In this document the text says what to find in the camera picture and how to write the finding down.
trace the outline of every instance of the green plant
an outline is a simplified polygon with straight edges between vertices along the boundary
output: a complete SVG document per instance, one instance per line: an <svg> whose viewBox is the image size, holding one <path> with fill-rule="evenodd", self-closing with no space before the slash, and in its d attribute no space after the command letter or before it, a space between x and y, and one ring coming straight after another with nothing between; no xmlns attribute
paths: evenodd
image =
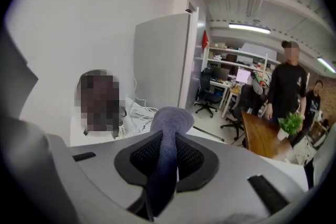
<svg viewBox="0 0 336 224"><path fill-rule="evenodd" d="M280 127L289 135L296 135L302 123L302 117L299 113L289 113L285 119L279 118L278 120Z"/></svg>

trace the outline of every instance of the mesh chair back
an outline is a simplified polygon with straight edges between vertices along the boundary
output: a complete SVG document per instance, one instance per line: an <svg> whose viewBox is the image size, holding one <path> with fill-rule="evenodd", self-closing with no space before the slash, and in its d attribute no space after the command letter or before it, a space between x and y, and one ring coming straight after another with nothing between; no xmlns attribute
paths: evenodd
<svg viewBox="0 0 336 224"><path fill-rule="evenodd" d="M243 85L240 93L240 98L237 106L233 110L233 116L240 120L241 112L247 111L249 108L253 107L254 98L256 97L256 93L254 92L252 85Z"/></svg>
<svg viewBox="0 0 336 224"><path fill-rule="evenodd" d="M211 78L211 73L204 70L200 77L200 82L201 82L201 88L199 91L200 93L210 90L210 78Z"/></svg>

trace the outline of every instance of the computer monitor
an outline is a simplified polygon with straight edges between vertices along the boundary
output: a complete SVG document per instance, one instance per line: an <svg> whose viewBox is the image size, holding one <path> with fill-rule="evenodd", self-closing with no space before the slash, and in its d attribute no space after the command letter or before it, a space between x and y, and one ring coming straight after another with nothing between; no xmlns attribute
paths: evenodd
<svg viewBox="0 0 336 224"><path fill-rule="evenodd" d="M211 77L215 79L222 79L222 80L227 80L229 76L229 69L225 68L220 68L220 67L212 67L211 68Z"/></svg>
<svg viewBox="0 0 336 224"><path fill-rule="evenodd" d="M248 78L251 76L251 72L243 69L238 69L237 82L247 83Z"/></svg>

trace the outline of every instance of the fluorescent light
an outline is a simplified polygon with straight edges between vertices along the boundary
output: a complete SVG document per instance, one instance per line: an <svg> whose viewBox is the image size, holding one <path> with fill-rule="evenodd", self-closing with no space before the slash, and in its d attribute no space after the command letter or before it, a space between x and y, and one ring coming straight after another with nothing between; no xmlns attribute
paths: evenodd
<svg viewBox="0 0 336 224"><path fill-rule="evenodd" d="M269 30L267 28L262 28L262 27L253 26L253 25L229 24L229 28L250 30L250 31L260 32L260 33L264 33L264 34L271 33L271 30Z"/></svg>
<svg viewBox="0 0 336 224"><path fill-rule="evenodd" d="M197 23L197 27L198 28L202 28L202 27L204 27L205 26L205 23L203 23L203 22L198 22Z"/></svg>
<svg viewBox="0 0 336 224"><path fill-rule="evenodd" d="M328 68L331 72L336 73L335 69L333 69L326 61L324 61L321 57L317 58L317 60L323 64L326 68Z"/></svg>

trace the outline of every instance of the white pot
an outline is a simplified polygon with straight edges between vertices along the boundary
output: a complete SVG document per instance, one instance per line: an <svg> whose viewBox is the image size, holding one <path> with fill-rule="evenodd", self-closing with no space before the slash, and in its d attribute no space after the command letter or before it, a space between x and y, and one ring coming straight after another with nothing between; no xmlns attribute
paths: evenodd
<svg viewBox="0 0 336 224"><path fill-rule="evenodd" d="M280 128L279 132L278 132L278 139L279 140L284 140L285 138L287 138L289 136L288 133L286 133L282 128Z"/></svg>

